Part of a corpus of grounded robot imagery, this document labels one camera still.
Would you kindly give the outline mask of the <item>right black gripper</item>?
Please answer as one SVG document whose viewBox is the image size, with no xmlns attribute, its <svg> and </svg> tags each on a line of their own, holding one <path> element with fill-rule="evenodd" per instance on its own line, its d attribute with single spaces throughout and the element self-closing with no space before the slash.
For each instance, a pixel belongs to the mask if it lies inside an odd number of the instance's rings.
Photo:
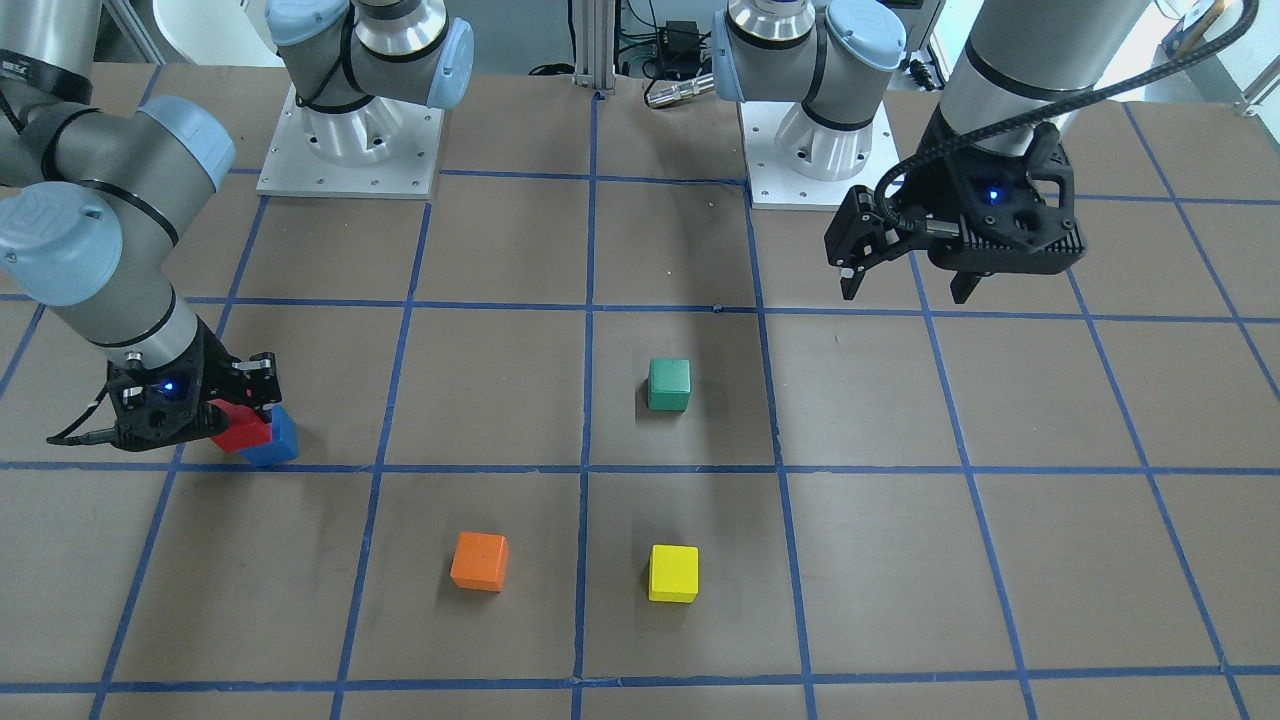
<svg viewBox="0 0 1280 720">
<path fill-rule="evenodd" d="M 145 368 L 141 360 L 127 360 L 123 366 L 109 363 L 108 382 L 119 375 L 128 375 L 140 383 L 164 377 L 195 380 L 206 401 L 224 400 L 252 407 L 261 423 L 268 425 L 273 423 L 273 409 L 279 402 L 276 355 L 261 352 L 247 360 L 236 357 L 206 325 L 198 327 L 186 351 L 157 369 Z"/>
</svg>

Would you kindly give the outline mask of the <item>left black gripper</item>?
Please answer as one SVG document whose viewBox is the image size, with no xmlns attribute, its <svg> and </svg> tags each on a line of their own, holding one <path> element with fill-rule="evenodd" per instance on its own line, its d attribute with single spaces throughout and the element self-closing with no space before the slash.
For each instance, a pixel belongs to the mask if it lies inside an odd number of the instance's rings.
<svg viewBox="0 0 1280 720">
<path fill-rule="evenodd" d="M 956 305 L 988 275 L 1059 274 L 1061 209 L 1047 204 L 1039 181 L 1061 184 L 1061 133 L 1052 122 L 1032 129 L 1020 156 L 972 145 L 906 173 L 886 205 L 913 223 L 908 229 L 890 222 L 874 188 L 854 186 L 824 234 L 844 300 L 856 297 L 873 266 L 916 250 L 955 273 Z"/>
</svg>

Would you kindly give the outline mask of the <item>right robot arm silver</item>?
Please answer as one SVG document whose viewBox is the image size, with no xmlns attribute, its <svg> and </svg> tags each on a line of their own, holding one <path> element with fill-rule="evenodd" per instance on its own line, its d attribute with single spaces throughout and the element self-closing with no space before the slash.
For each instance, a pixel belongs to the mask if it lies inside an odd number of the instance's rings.
<svg viewBox="0 0 1280 720">
<path fill-rule="evenodd" d="M 276 361 L 229 354 L 163 265 L 221 188 L 230 133 L 198 104 L 156 96 L 129 117 L 92 102 L 97 1 L 3 4 L 3 272 L 108 360 L 114 432 L 210 436 L 224 404 L 264 420 Z M 468 87 L 471 24 L 442 1 L 269 1 L 271 46 L 306 137 L 328 161 L 376 161 L 397 102 L 448 110 Z"/>
</svg>

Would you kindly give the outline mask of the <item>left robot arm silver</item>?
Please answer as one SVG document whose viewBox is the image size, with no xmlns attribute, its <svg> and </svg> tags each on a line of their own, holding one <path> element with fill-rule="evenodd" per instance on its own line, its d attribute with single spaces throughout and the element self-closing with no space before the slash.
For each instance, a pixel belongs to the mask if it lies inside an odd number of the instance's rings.
<svg viewBox="0 0 1280 720">
<path fill-rule="evenodd" d="M 1074 170 L 1056 111 L 928 158 L 963 135 L 1091 91 L 1144 12 L 1142 1 L 986 1 L 911 155 L 902 184 L 876 201 L 856 184 L 824 236 L 845 299 L 881 263 L 925 251 L 968 301 L 995 274 L 1056 275 L 1085 256 Z M 732 102 L 785 102 L 783 161 L 822 181 L 864 164 L 873 120 L 910 44 L 879 1 L 730 1 L 716 14 L 716 92 Z"/>
</svg>

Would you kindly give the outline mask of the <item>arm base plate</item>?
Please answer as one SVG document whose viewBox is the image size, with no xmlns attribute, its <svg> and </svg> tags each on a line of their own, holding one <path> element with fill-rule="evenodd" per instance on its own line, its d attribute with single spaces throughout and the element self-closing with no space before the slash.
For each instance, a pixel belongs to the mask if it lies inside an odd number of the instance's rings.
<svg viewBox="0 0 1280 720">
<path fill-rule="evenodd" d="M 445 111 L 387 97 L 346 114 L 301 108 L 285 94 L 257 191 L 296 199 L 433 195 Z"/>
<path fill-rule="evenodd" d="M 796 102 L 742 102 L 740 120 L 756 208 L 833 211 L 851 187 L 874 187 L 899 163 L 883 105 L 855 131 L 818 126 Z"/>
</svg>

